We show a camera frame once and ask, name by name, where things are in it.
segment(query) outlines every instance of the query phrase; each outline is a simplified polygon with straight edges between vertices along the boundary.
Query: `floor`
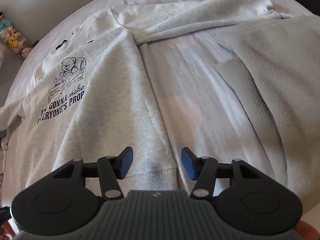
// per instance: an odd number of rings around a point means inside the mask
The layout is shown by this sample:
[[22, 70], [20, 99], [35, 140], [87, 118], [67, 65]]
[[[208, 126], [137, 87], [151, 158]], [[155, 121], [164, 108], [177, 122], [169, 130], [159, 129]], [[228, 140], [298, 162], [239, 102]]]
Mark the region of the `floor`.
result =
[[22, 63], [22, 59], [18, 58], [10, 51], [7, 52], [0, 69], [0, 107], [4, 105], [10, 87]]

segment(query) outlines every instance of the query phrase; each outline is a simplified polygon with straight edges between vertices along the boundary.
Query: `light gray sweatshirt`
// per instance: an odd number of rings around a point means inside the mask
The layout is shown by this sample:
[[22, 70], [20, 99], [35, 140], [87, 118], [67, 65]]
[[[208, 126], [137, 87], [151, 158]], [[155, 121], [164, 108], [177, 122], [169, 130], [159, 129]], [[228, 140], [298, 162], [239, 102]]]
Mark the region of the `light gray sweatshirt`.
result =
[[[131, 146], [124, 193], [176, 189], [177, 166], [137, 46], [280, 17], [270, 0], [124, 5], [92, 15], [38, 67], [25, 96], [0, 109], [0, 130], [22, 117], [12, 186], [18, 193], [73, 158], [95, 162]], [[96, 179], [86, 186], [99, 193]]]

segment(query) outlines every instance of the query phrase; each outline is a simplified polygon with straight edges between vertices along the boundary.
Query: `sweatshirt sleeve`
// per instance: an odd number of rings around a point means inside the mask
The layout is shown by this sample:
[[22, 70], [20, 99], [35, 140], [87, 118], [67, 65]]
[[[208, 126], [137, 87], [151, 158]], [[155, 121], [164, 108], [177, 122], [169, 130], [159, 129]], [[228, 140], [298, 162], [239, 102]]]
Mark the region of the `sweatshirt sleeve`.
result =
[[270, 0], [205, 0], [111, 7], [116, 22], [133, 33], [137, 46], [197, 30], [261, 18], [281, 18]]
[[0, 108], [0, 131], [6, 130], [18, 115], [25, 118], [22, 107], [23, 99], [24, 97], [18, 98]]

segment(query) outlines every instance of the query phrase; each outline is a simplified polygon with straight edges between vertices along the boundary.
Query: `wrinkled sheet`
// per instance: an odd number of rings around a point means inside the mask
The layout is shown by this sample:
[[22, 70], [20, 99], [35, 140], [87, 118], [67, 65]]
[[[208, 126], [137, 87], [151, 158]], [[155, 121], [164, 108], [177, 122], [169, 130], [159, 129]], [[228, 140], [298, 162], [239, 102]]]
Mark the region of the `wrinkled sheet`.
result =
[[[6, 104], [23, 95], [32, 86], [31, 77], [45, 57], [93, 13], [121, 4], [152, 4], [203, 0], [95, 0], [69, 16], [46, 35], [24, 61], [9, 92]], [[278, 12], [311, 14], [294, 0], [271, 0]], [[235, 55], [219, 46], [215, 36], [219, 28], [198, 31], [140, 47], [146, 71], [164, 120], [169, 141], [180, 172], [180, 187], [190, 192], [191, 182], [180, 162], [184, 146], [197, 156], [212, 156], [220, 162], [241, 158], [274, 177], [270, 162], [233, 90], [215, 66]], [[10, 205], [16, 192], [14, 178], [17, 120], [9, 140], [6, 171], [2, 185], [3, 205]], [[215, 194], [227, 185], [217, 182]]]

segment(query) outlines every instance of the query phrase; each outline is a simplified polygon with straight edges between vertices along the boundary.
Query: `orange object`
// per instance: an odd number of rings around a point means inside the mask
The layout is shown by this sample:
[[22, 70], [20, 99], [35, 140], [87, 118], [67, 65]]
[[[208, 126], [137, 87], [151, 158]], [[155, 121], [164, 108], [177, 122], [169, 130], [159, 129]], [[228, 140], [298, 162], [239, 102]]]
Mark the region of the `orange object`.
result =
[[304, 240], [317, 240], [320, 233], [305, 221], [299, 221], [295, 230]]

